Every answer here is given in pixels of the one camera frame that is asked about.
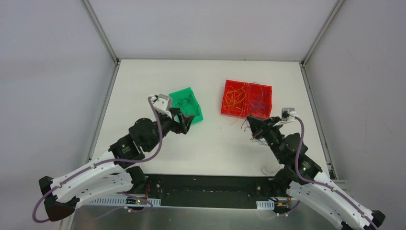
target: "red box compartment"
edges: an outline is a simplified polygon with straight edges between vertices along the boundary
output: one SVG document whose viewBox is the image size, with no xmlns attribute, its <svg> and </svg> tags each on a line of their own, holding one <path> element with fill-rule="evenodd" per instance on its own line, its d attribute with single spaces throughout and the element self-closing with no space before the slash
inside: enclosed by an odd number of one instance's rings
<svg viewBox="0 0 406 230">
<path fill-rule="evenodd" d="M 226 80 L 221 113 L 237 117 L 249 115 L 269 118 L 272 109 L 272 87 Z"/>
<path fill-rule="evenodd" d="M 248 91 L 245 117 L 252 115 L 269 118 L 272 110 L 272 87 L 253 82 L 249 84 Z"/>
<path fill-rule="evenodd" d="M 224 87 L 223 102 L 221 104 L 221 113 L 245 117 L 246 98 L 248 97 L 248 83 L 226 80 Z"/>
</svg>

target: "white table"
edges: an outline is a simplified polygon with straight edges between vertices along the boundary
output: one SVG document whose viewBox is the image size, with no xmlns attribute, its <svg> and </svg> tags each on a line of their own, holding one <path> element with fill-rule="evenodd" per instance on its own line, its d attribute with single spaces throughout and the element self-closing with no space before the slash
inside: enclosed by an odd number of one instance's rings
<svg viewBox="0 0 406 230">
<path fill-rule="evenodd" d="M 243 119 L 220 114 L 227 79 L 272 86 L 271 116 L 280 116 L 283 107 L 294 107 L 305 125 L 307 155 L 327 172 L 297 62 L 122 60 L 93 157 L 128 134 L 137 119 L 155 120 L 149 95 L 191 87 L 204 120 L 193 124 L 187 135 L 169 133 L 159 155 L 140 164 L 144 173 L 263 176 L 266 167 L 267 175 L 275 175 L 281 166 L 269 147 L 250 141 L 250 131 L 240 129 Z M 300 132 L 300 125 L 285 125 L 281 132 Z"/>
</svg>

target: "gray wall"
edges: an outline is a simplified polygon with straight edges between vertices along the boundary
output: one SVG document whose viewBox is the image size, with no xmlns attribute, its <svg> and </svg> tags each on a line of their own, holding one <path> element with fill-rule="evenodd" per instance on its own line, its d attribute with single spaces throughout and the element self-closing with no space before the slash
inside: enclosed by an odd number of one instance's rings
<svg viewBox="0 0 406 230">
<path fill-rule="evenodd" d="M 80 165 L 112 72 L 79 0 L 0 2 L 1 229 L 52 229 L 38 179 Z"/>
<path fill-rule="evenodd" d="M 120 58 L 302 60 L 336 0 L 91 0 Z"/>
<path fill-rule="evenodd" d="M 307 65 L 340 179 L 404 229 L 406 1 L 347 1 Z"/>
</svg>

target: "green plastic tray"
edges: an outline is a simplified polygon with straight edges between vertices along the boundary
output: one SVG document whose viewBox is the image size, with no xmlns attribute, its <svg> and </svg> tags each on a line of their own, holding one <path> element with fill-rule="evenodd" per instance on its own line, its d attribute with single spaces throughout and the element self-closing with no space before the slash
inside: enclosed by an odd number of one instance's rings
<svg viewBox="0 0 406 230">
<path fill-rule="evenodd" d="M 190 87 L 170 93 L 169 97 L 173 99 L 172 107 L 180 108 L 185 115 L 194 115 L 192 124 L 203 121 L 202 110 L 200 109 L 200 105 L 197 103 L 196 97 Z"/>
</svg>

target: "purple cable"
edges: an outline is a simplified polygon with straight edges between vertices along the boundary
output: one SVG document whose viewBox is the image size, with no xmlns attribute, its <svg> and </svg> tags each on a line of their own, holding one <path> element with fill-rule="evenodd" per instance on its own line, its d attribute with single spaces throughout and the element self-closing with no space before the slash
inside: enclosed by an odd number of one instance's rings
<svg viewBox="0 0 406 230">
<path fill-rule="evenodd" d="M 99 165 L 101 165 L 101 164 L 113 162 L 113 161 L 127 162 L 127 163 L 142 163 L 142 162 L 150 161 L 150 160 L 152 160 L 153 158 L 155 158 L 155 157 L 158 155 L 159 151 L 161 151 L 161 148 L 162 148 L 163 134 L 162 134 L 161 122 L 160 122 L 160 120 L 159 120 L 158 113 L 156 112 L 156 110 L 155 110 L 155 108 L 154 108 L 154 105 L 153 105 L 152 102 L 151 102 L 151 98 L 152 98 L 152 97 L 148 97 L 148 103 L 149 103 L 149 106 L 151 106 L 152 112 L 153 112 L 154 115 L 155 115 L 155 119 L 157 120 L 158 133 L 159 133 L 159 145 L 158 145 L 157 151 L 156 151 L 152 156 L 150 156 L 149 158 L 146 158 L 146 159 L 143 159 L 143 160 L 108 159 L 108 160 L 104 160 L 104 161 L 101 161 L 101 162 L 99 162 L 99 163 L 94 164 L 94 167 L 99 166 Z M 91 169 L 91 167 L 89 166 L 89 167 L 87 167 L 87 168 L 85 168 L 85 169 L 80 170 L 79 172 L 73 174 L 72 176 L 70 176 L 70 177 L 68 177 L 67 179 L 65 179 L 64 181 L 62 181 L 62 182 L 60 183 L 60 185 L 62 186 L 62 185 L 64 185 L 64 184 L 66 184 L 66 183 L 69 182 L 70 180 L 74 179 L 75 177 L 81 175 L 82 173 L 84 173 L 84 172 L 86 172 L 86 171 L 88 171 L 88 170 L 90 170 L 90 169 Z M 33 210 L 33 214 L 32 214 L 32 218 L 33 218 L 33 221 L 34 221 L 35 223 L 45 223 L 45 222 L 48 222 L 48 221 L 49 221 L 49 219 L 37 219 L 37 217 L 36 217 L 35 215 L 36 215 L 36 213 L 37 213 L 37 209 L 38 209 L 38 207 L 40 206 L 41 202 L 42 202 L 43 200 L 45 200 L 45 198 L 46 198 L 49 194 L 53 193 L 53 192 L 54 192 L 55 190 L 57 190 L 57 189 L 58 189 L 57 186 L 51 188 L 51 189 L 50 189 L 47 193 L 45 193 L 45 194 L 38 200 L 38 202 L 35 204 L 35 207 L 34 207 L 34 210 Z"/>
<path fill-rule="evenodd" d="M 308 179 L 304 178 L 304 177 L 300 174 L 300 172 L 299 172 L 299 156 L 300 156 L 300 150 L 302 149 L 303 137 L 305 136 L 305 130 L 304 130 L 305 127 L 304 127 L 303 121 L 302 121 L 300 118 L 298 118 L 298 117 L 296 117 L 296 116 L 295 116 L 294 118 L 299 121 L 300 126 L 302 127 L 302 132 L 301 132 L 300 140 L 299 140 L 299 146 L 297 147 L 296 157 L 295 157 L 295 159 L 294 159 L 294 169 L 296 170 L 296 174 L 297 174 L 297 175 L 299 176 L 299 178 L 300 178 L 302 181 L 304 181 L 304 182 L 312 183 L 312 184 L 318 184 L 318 185 L 321 185 L 321 186 L 324 186 L 324 187 L 330 189 L 331 191 L 336 192 L 338 195 L 340 195 L 342 198 L 344 198 L 349 204 L 351 204 L 351 206 L 353 206 L 359 213 L 361 213 L 361 215 L 363 215 L 363 217 L 364 217 L 376 230 L 378 230 L 378 227 L 374 224 L 374 222 L 372 222 L 372 220 L 369 219 L 369 217 L 366 216 L 365 213 L 364 213 L 356 204 L 354 204 L 347 196 L 345 196 L 343 193 L 341 193 L 341 192 L 338 191 L 338 190 L 335 190 L 332 186 L 330 186 L 330 185 L 328 185 L 328 184 L 324 184 L 324 183 L 321 183 L 321 182 L 318 182 L 318 181 L 308 180 Z"/>
<path fill-rule="evenodd" d="M 147 199 L 139 198 L 139 197 L 137 197 L 137 196 L 130 195 L 130 194 L 127 194 L 127 193 L 124 193 L 124 192 L 120 192 L 120 194 L 123 194 L 123 195 L 125 195 L 125 196 L 131 197 L 131 198 L 134 198 L 134 199 L 137 199 L 137 200 L 142 200 L 142 201 L 144 201 L 145 203 L 149 204 L 149 207 L 145 207 L 145 208 L 143 208 L 142 210 L 133 210 L 133 209 L 127 207 L 128 210 L 130 210 L 130 212 L 134 212 L 134 213 L 147 212 L 147 211 L 149 211 L 150 209 L 152 209 L 152 207 L 153 207 L 152 203 L 149 202 Z M 92 221 L 98 220 L 98 219 L 100 219 L 100 218 L 102 218 L 102 217 L 105 217 L 105 216 L 109 215 L 110 213 L 112 213 L 112 212 L 114 212 L 114 211 L 116 211 L 116 210 L 123 209 L 124 207 L 126 207 L 126 206 L 120 206 L 120 207 L 113 208 L 112 210 L 110 210 L 110 211 L 108 211 L 108 212 L 106 212 L 106 213 L 104 213 L 104 214 L 102 214 L 102 215 L 100 215 L 100 216 L 98 216 L 98 217 L 96 217 L 96 218 L 93 218 L 93 219 L 83 219 L 83 218 L 80 218 L 80 220 L 81 220 L 81 221 L 84 221 L 84 222 L 92 222 Z"/>
</svg>

